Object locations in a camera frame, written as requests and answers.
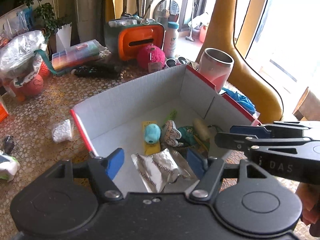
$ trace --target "makeup brush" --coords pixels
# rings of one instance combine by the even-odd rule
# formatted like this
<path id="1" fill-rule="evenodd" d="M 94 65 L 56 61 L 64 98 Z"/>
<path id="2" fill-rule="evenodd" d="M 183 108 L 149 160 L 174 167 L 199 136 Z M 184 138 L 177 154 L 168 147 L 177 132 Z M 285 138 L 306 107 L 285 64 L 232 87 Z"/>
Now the makeup brush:
<path id="1" fill-rule="evenodd" d="M 136 0 L 137 1 L 137 15 L 140 17 L 139 15 L 139 0 Z"/>
<path id="2" fill-rule="evenodd" d="M 144 14 L 144 16 L 143 16 L 144 19 L 147 17 L 148 11 L 150 10 L 151 4 L 153 3 L 153 1 L 154 1 L 154 0 L 150 0 L 149 6 L 148 6 L 148 8 L 146 9 L 146 12 L 145 12 L 145 14 Z"/>

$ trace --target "bolt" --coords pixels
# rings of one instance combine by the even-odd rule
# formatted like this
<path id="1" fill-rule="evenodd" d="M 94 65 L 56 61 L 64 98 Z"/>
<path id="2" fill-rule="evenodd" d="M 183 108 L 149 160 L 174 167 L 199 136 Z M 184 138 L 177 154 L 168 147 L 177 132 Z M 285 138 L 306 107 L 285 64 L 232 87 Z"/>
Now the bolt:
<path id="1" fill-rule="evenodd" d="M 192 195 L 196 198 L 205 198 L 208 196 L 208 192 L 203 189 L 196 189 L 192 192 Z"/>
<path id="2" fill-rule="evenodd" d="M 157 203 L 157 202 L 160 202 L 161 199 L 156 197 L 156 198 L 153 198 L 152 201 L 155 202 L 155 203 Z"/>
<path id="3" fill-rule="evenodd" d="M 119 198 L 121 193 L 117 190 L 108 190 L 104 193 L 104 196 L 107 198 Z"/>
<path id="4" fill-rule="evenodd" d="M 144 199 L 142 202 L 146 205 L 152 204 L 152 201 L 150 199 Z"/>

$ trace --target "silver foil packet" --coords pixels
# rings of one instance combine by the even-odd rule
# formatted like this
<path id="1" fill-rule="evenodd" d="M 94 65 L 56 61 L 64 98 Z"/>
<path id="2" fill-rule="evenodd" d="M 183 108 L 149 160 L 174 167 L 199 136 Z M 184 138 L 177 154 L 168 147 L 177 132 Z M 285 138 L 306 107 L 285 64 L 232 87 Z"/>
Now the silver foil packet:
<path id="1" fill-rule="evenodd" d="M 180 192 L 181 185 L 187 188 L 197 181 L 188 162 L 176 150 L 166 148 L 152 155 L 132 154 L 131 158 L 150 193 L 162 192 L 164 187 L 170 183 L 173 185 L 170 187 L 170 192 L 174 192 L 172 188 L 174 188 L 176 181 L 179 181 L 177 192 Z M 181 180 L 187 180 L 190 183 L 184 185 Z"/>

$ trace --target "yellow leather upholstery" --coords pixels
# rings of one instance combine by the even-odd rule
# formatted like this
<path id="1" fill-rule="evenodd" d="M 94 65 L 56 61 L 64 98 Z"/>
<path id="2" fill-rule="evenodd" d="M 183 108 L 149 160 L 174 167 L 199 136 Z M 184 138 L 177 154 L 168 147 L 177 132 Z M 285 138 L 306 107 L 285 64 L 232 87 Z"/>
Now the yellow leather upholstery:
<path id="1" fill-rule="evenodd" d="M 234 43 L 235 8 L 237 0 L 216 0 L 207 35 L 197 62 L 206 48 L 221 49 L 233 57 L 235 63 L 228 81 L 244 93 L 260 112 L 262 123 L 279 121 L 283 103 L 276 90 L 262 79 L 240 55 Z"/>

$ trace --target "patterned tablecloth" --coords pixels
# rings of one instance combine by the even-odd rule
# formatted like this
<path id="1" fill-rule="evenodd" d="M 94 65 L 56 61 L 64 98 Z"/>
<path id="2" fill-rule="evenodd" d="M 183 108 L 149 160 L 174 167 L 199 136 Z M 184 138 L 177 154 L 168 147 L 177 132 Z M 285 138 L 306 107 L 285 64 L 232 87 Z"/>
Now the patterned tablecloth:
<path id="1" fill-rule="evenodd" d="M 143 74 L 136 71 L 133 78 Z M 0 239 L 10 239 L 17 232 L 10 215 L 10 203 L 20 190 L 62 158 L 68 157 L 73 162 L 79 162 L 88 157 L 76 128 L 72 142 L 55 144 L 51 135 L 53 125 L 71 118 L 69 110 L 78 102 L 124 81 L 65 75 L 49 78 L 41 95 L 22 104 L 16 103 L 7 95 L 3 96 L 10 116 L 0 123 L 0 138 L 5 135 L 14 136 L 15 148 L 12 156 L 19 161 L 21 168 L 13 181 L 7 183 L 0 180 Z M 228 162 L 239 163 L 243 158 L 241 152 L 234 152 Z M 281 182 L 292 190 L 297 187 L 296 182 L 284 179 Z M 223 188 L 235 183 L 235 179 L 225 180 Z M 296 233 L 301 239 L 313 239 L 307 229 L 299 223 Z"/>

